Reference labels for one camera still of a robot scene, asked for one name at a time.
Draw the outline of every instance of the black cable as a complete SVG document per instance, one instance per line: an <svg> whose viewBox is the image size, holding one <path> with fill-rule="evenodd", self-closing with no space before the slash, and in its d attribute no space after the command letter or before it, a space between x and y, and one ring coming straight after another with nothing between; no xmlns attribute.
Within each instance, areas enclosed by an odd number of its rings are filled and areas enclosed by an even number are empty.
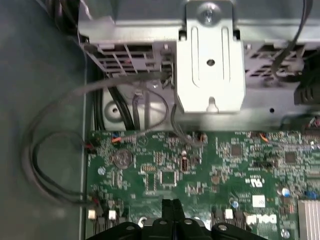
<svg viewBox="0 0 320 240"><path fill-rule="evenodd" d="M58 29L66 34L78 32L79 0L45 0L46 11Z"/></svg>
<svg viewBox="0 0 320 240"><path fill-rule="evenodd" d="M41 138L35 145L32 151L32 166L34 167L35 172L41 177L43 180L45 180L48 184L52 185L53 187L60 190L62 193L66 195L72 195L72 196L85 196L86 194L79 191L69 190L62 186L60 186L58 183L56 183L54 180L52 180L48 175L46 175L39 167L38 164L38 153L40 150L41 145L54 137L74 137L74 139L77 139L82 147L86 147L86 143L83 141L82 137L73 131L55 131L47 134L43 138Z"/></svg>
<svg viewBox="0 0 320 240"><path fill-rule="evenodd" d="M96 126L99 130L106 130L104 123L104 114L103 114L103 99L104 99L104 91L98 90L95 93L95 120Z"/></svg>
<svg viewBox="0 0 320 240"><path fill-rule="evenodd" d="M298 38L306 24L306 21L311 13L313 7L313 0L303 0L303 8L302 8L302 16L301 21L298 27L298 31L296 32L292 41L289 42L288 46L274 59L271 65L271 72L273 76L278 79L280 82L296 82L299 76L287 76L282 77L277 74L279 67L282 62L286 59L286 57L290 54L290 52L294 49L297 44Z"/></svg>
<svg viewBox="0 0 320 240"><path fill-rule="evenodd" d="M116 107L119 110L120 116L122 118L122 121L124 123L125 129L127 131L135 130L134 121L131 117L130 110L128 108L128 105L126 103L126 100L121 95L117 87L109 87L108 88L109 93L116 105Z"/></svg>

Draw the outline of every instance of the wire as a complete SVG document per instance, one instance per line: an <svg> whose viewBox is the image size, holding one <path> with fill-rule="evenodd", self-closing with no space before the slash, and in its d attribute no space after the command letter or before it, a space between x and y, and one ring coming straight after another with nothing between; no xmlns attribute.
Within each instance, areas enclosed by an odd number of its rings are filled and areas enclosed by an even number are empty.
<svg viewBox="0 0 320 240"><path fill-rule="evenodd" d="M262 139L263 141L265 141L266 143L269 142L269 140L268 140L265 136L263 136L261 133L260 133L260 137L261 137L261 139Z"/></svg>
<svg viewBox="0 0 320 240"><path fill-rule="evenodd" d="M140 130L140 117L139 117L139 111L138 111L138 103L139 103L140 96L134 95L132 98L132 116L133 116L133 123L136 130Z"/></svg>
<svg viewBox="0 0 320 240"><path fill-rule="evenodd" d="M278 141L270 141L267 136L264 136L260 133L261 139L271 145L276 145L279 147L287 147L287 148L294 148L294 149L312 149L313 147L320 147L320 144L291 144L286 142L278 142Z"/></svg>
<svg viewBox="0 0 320 240"><path fill-rule="evenodd" d="M298 31L296 32L293 40L289 42L287 47L274 59L271 65L271 72L275 78L277 78L281 82L292 82L292 78L294 77L282 77L277 74L279 67L281 66L282 62L285 58L290 54L290 52L294 49L297 44L298 38L306 24L306 21L310 15L310 12L313 7L313 0L303 0L303 8L302 8L302 17L298 27Z"/></svg>
<svg viewBox="0 0 320 240"><path fill-rule="evenodd" d="M104 115L103 115L103 97L104 97L104 91L97 90L94 93L94 118L96 121L97 130L105 131L105 123L104 123Z"/></svg>
<svg viewBox="0 0 320 240"><path fill-rule="evenodd" d="M163 96L161 96L160 94L156 93L155 91L152 91L152 90L150 90L150 89L148 89L148 88L145 88L145 90L148 91L148 92L151 93L151 94L156 95L156 96L159 97L159 98L161 99L161 101L163 102L164 107L165 107L165 113L164 113L163 118L162 118L158 123L156 123L155 125L151 126L151 127L148 128L148 129L145 129L145 130L143 130L143 131L136 132L136 133L131 134L131 135L116 137L116 138L112 139L112 143L125 142L125 141L128 141L128 140L131 140L132 138L137 138L137 137L143 136L143 135L145 135L146 133L149 133L150 131L152 131L153 129L159 127L160 125L162 125L162 124L166 121L166 119L167 119L167 117L168 117L168 115L169 115L169 106L168 106L168 104L167 104L167 101L164 99Z"/></svg>
<svg viewBox="0 0 320 240"><path fill-rule="evenodd" d="M41 177L43 180L45 180L48 184L52 185L53 187L57 188L58 190L60 190L61 192L67 194L67 195L76 195L76 196L85 196L86 194L83 192L79 192L79 191L73 191L73 190L69 190L66 189L64 187L61 187L58 183L56 183L55 181L53 181L48 175L46 175L39 167L38 164L38 153L40 150L41 145L52 139L52 138L56 138L56 137L69 137L69 138L75 138L78 140L78 142L80 143L80 145L84 148L87 147L87 144L85 143L85 141L82 139L82 137L74 132L74 131L55 131L55 132L51 132L49 134L47 134L46 136L44 136L43 138L41 138L35 145L32 151L32 166L34 167L34 170L36 171L36 173L39 175L39 177Z"/></svg>
<svg viewBox="0 0 320 240"><path fill-rule="evenodd" d="M114 87L121 84L132 84L134 82L146 82L150 80L160 79L162 74L160 72L151 72L151 73L139 73L135 75L130 75L126 77L117 77L117 78L109 78L100 81L96 81L93 83L89 83L84 86L77 87L76 89L62 95L55 101L52 101L47 106L45 106L42 110L38 112L38 114L33 118L25 132L22 136L21 141L21 166L23 172L30 183L34 184L38 190L48 199L56 202L56 203L69 203L72 205L83 205L84 202L81 200L71 200L59 194L52 189L48 188L37 175L34 167L33 167L33 156L34 156L34 133L37 130L39 124L43 121L43 119L52 111L56 110L58 106L68 103L70 100L75 97L80 97L84 94L90 93L92 91L96 91L99 89Z"/></svg>
<svg viewBox="0 0 320 240"><path fill-rule="evenodd" d="M179 137L181 138L184 142L186 142L187 144L189 144L190 146L194 147L194 148L200 148L202 147L204 144L200 141L196 141L196 140L192 140L191 138L188 138L188 136L186 136L181 127L179 125L176 124L176 120L175 120L175 115L176 115L176 111L177 111L177 105L174 104L172 106L172 110L171 110L171 114L170 114L170 122L173 128L173 132Z"/></svg>
<svg viewBox="0 0 320 240"><path fill-rule="evenodd" d="M127 105L124 97L121 95L121 93L119 92L119 90L115 86L109 87L108 90L109 90L109 93L110 93L116 107L119 110L120 116L121 116L122 121L125 126L125 129L127 131L135 130L134 121L131 117L130 110L128 108L128 105Z"/></svg>

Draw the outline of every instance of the mounting hole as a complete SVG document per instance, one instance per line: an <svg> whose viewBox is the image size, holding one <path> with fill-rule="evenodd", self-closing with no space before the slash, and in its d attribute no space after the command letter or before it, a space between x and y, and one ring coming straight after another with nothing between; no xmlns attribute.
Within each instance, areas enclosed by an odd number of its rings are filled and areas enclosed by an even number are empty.
<svg viewBox="0 0 320 240"><path fill-rule="evenodd" d="M215 60L213 60L213 59L209 59L208 61L206 61L206 64L208 65L208 66L210 66L210 67L212 67L213 65L215 65Z"/></svg>

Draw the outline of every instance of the silver metal panel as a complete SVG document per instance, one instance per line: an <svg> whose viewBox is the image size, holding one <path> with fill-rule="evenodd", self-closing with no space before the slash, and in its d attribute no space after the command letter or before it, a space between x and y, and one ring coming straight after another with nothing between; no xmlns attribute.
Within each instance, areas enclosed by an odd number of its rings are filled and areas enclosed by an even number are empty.
<svg viewBox="0 0 320 240"><path fill-rule="evenodd" d="M177 99L185 113L240 110L246 91L244 53L233 30L230 1L186 4L188 37L176 43L175 61Z"/></svg>
<svg viewBox="0 0 320 240"><path fill-rule="evenodd" d="M300 240L320 239L320 201L298 201Z"/></svg>
<svg viewBox="0 0 320 240"><path fill-rule="evenodd" d="M92 43L178 40L187 0L81 0L80 33ZM233 21L243 41L288 41L298 30L302 0L233 0ZM299 42L320 39L320 1L314 1Z"/></svg>

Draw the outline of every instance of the motherboard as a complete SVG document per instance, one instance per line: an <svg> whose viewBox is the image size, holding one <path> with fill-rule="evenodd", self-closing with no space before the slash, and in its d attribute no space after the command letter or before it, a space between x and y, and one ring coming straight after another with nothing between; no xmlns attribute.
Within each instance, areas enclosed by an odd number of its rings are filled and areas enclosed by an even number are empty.
<svg viewBox="0 0 320 240"><path fill-rule="evenodd" d="M202 143L193 147L172 132L155 131L112 141L134 133L90 133L87 191L98 203L87 212L87 238L126 221L143 227L147 218L161 217L162 199L179 199L186 218L209 230L229 223L268 240L302 240L310 233L301 226L316 227L306 217L315 209L320 214L316 137L187 132Z"/></svg>

